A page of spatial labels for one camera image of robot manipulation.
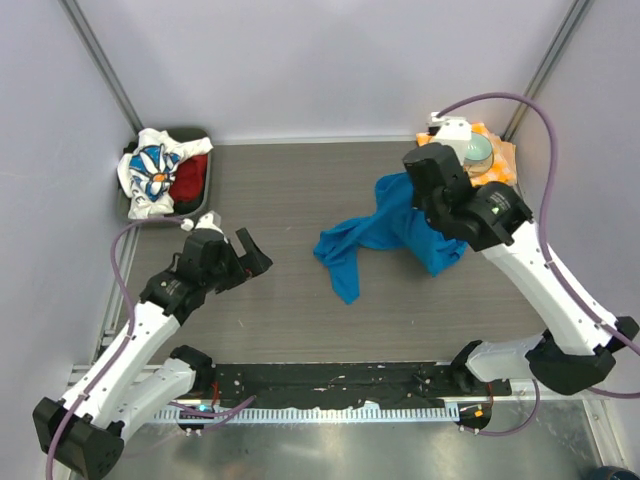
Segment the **orange checkered cloth napkin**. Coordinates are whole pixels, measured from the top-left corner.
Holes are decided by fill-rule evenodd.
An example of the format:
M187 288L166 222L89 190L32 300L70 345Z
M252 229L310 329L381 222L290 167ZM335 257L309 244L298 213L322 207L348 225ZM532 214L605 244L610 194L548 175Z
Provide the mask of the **orange checkered cloth napkin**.
M471 123L472 132L480 133L489 138L493 145L494 161L490 170L483 175L470 177L474 186L481 186L492 181L498 181L510 186L517 183L517 168L515 163L516 147L504 142L499 136L490 132L482 122Z

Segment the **cream floral plate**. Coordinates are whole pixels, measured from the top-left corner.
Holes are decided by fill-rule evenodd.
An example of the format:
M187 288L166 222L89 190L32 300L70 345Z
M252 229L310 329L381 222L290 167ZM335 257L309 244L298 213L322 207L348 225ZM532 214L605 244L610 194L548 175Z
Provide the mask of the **cream floral plate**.
M490 168L493 166L493 161L494 161L494 153L493 153L493 160L491 163L481 164L479 166L469 166L469 165L465 165L463 162L463 167L470 177L477 177L488 172Z

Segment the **light blue ceramic bowl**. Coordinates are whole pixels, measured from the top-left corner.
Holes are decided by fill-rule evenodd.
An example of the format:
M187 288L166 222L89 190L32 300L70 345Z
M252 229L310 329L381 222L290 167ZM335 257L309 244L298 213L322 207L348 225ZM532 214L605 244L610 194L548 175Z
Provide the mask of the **light blue ceramic bowl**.
M490 140L483 134L472 132L464 156L464 164L479 166L491 163L493 160L493 146Z

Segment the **dark grey plastic basket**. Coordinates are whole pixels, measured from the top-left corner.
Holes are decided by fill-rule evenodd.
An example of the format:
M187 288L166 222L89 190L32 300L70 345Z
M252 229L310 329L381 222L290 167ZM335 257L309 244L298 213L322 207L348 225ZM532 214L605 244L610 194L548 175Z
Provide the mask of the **dark grey plastic basket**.
M199 128L145 128L116 167L117 210L128 221L199 213L208 197L213 144Z

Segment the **blue t shirt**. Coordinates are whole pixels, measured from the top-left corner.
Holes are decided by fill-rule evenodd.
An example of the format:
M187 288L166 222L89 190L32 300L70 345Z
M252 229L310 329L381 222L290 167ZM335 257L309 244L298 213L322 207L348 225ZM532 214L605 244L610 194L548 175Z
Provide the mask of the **blue t shirt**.
M413 185L406 173L386 175L374 186L373 214L347 219L320 233L313 249L328 270L335 294L347 305L360 296L358 251L406 249L433 276L457 263L467 249L461 240L446 239L412 206Z

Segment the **white flower print t shirt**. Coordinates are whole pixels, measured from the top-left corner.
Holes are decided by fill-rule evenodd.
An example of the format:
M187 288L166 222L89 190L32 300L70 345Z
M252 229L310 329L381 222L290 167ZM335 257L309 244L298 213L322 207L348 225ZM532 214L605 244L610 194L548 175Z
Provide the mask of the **white flower print t shirt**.
M124 153L117 166L120 187L129 199L127 218L143 220L173 214L175 201L169 190L179 167L212 150L211 140L204 134L181 141L167 130L141 130L137 146L132 153Z

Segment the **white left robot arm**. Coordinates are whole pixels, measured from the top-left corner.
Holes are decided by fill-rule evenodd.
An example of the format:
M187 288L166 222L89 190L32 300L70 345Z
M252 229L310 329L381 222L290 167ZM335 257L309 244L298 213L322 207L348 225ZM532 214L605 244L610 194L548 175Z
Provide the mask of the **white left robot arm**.
M209 294L236 288L273 264L249 231L236 235L238 255L224 232L199 222L168 268L152 276L128 320L94 365L59 399L42 398L33 411L45 476L60 464L85 479L102 479L136 431L177 397L205 397L213 385L212 359L189 346L177 348L146 380L135 380L151 357Z

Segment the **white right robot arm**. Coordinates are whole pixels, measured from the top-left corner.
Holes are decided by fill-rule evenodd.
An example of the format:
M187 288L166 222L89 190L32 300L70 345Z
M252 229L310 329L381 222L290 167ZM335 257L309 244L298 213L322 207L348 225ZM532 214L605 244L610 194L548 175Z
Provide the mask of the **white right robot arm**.
M515 190L497 181L474 186L454 149L440 143L411 150L403 165L412 205L426 223L498 267L545 324L529 338L469 343L453 361L455 389L472 395L494 380L532 379L573 395L604 381L616 364L615 352L633 342L639 325L598 305L540 244L533 213Z

